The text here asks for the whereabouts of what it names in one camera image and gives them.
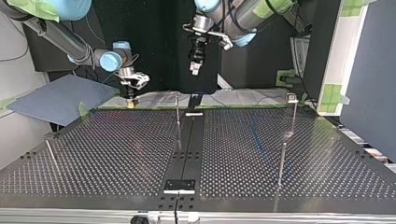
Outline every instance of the black backdrop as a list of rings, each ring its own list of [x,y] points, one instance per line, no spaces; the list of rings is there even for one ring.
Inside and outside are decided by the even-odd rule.
[[[135,68],[148,74],[146,91],[174,90],[184,93],[213,93],[217,89],[219,48],[206,48],[206,62],[198,77],[190,72],[191,42],[181,28],[190,22],[192,0],[94,0],[107,47],[128,40],[140,54]]]

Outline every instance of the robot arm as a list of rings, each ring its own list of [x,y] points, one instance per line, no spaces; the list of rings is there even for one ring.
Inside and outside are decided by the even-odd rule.
[[[258,33],[257,27],[274,14],[284,15],[293,0],[194,0],[193,24],[183,29],[193,33],[189,59],[197,76],[205,61],[205,45],[215,38],[224,50],[246,46]]]
[[[122,80],[121,84],[127,90],[127,99],[132,101],[135,92],[144,88],[149,82],[149,76],[134,71],[134,61],[137,59],[126,41],[113,44],[113,50],[92,49],[84,39],[71,32],[67,27],[56,21],[46,21],[11,7],[6,1],[0,0],[0,11],[14,21],[23,22],[44,37],[57,48],[67,54],[70,62],[78,65],[102,67]]]

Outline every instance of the metal rod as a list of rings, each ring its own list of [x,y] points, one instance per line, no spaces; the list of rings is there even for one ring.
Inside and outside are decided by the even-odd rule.
[[[46,144],[47,144],[47,148],[49,149],[50,156],[52,157],[53,160],[56,161],[55,155],[53,154],[53,151],[52,151],[52,147],[50,146],[50,141],[46,140]]]
[[[291,132],[292,132],[292,133],[294,133],[294,124],[295,124],[295,121],[296,121],[296,114],[297,114],[297,104],[298,104],[298,103],[295,103],[295,104],[294,104],[293,122],[292,122],[292,124],[291,124]]]
[[[286,157],[286,146],[287,146],[287,143],[283,143],[282,151],[280,153],[279,179],[277,180],[277,184],[279,186],[282,186],[283,167],[285,165],[285,157]]]
[[[177,127],[180,129],[180,113],[178,108],[178,94],[176,93],[176,112],[177,112]]]
[[[23,23],[72,58],[80,60],[86,57],[88,53],[86,43],[59,22],[32,18]]]

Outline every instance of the blue cloth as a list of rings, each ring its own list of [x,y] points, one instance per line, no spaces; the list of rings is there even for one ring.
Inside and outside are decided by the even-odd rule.
[[[82,77],[57,79],[8,106],[8,109],[37,119],[66,126],[80,117],[79,105],[91,110],[119,91]]]

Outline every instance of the table surface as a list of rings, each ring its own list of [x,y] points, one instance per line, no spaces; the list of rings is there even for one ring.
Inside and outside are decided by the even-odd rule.
[[[56,160],[42,144],[0,171],[0,208],[396,215],[396,175],[310,109],[204,110],[180,129],[175,110],[102,110],[50,145]]]

